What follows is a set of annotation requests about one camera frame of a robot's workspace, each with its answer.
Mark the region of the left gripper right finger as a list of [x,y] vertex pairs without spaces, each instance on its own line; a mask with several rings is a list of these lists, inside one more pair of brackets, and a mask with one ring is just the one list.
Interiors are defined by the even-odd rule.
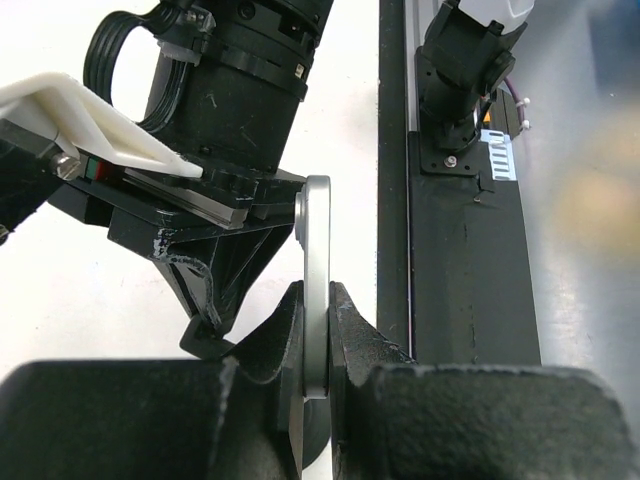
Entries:
[[420,365],[330,286],[337,479],[631,479],[623,409],[564,367]]

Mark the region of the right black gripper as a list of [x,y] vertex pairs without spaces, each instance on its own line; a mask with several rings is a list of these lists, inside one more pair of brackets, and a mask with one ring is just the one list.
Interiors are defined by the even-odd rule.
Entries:
[[215,335],[231,331],[249,289],[291,235],[304,182],[284,170],[267,174],[222,161],[192,180],[87,153],[66,158],[50,136],[1,122],[3,230],[14,231],[64,183],[121,208],[108,238],[151,261],[188,316],[209,323]]

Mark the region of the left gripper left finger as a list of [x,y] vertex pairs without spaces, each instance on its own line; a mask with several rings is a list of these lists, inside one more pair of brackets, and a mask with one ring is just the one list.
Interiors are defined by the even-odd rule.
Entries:
[[[296,282],[271,316],[301,322],[301,314]],[[1,475],[234,479],[216,465],[231,372],[204,360],[24,364],[1,385]]]

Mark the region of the black smartphone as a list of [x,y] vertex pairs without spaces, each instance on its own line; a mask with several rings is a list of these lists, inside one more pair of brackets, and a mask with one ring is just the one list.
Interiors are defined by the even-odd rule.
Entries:
[[331,251],[331,181],[309,176],[295,197],[295,238],[303,265],[303,383],[305,396],[327,396],[329,355],[329,284]]

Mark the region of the black round phone stand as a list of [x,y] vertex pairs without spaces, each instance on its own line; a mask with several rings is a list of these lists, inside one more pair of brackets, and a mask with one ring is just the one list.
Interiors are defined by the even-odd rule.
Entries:
[[213,335],[194,317],[180,347],[204,361],[230,366],[223,376],[221,445],[216,465],[234,479],[300,479],[331,435],[327,398],[302,387],[302,326],[273,315],[239,343]]

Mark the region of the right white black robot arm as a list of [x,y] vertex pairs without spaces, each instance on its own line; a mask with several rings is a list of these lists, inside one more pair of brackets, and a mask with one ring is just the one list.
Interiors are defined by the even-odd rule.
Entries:
[[[114,10],[146,1],[5,1],[1,80],[45,71],[79,75],[90,37]],[[338,1],[294,122],[283,167],[332,183],[331,275],[361,315],[377,318],[379,7]],[[188,319],[146,259],[104,229],[44,205],[1,248],[1,356],[175,355]]]

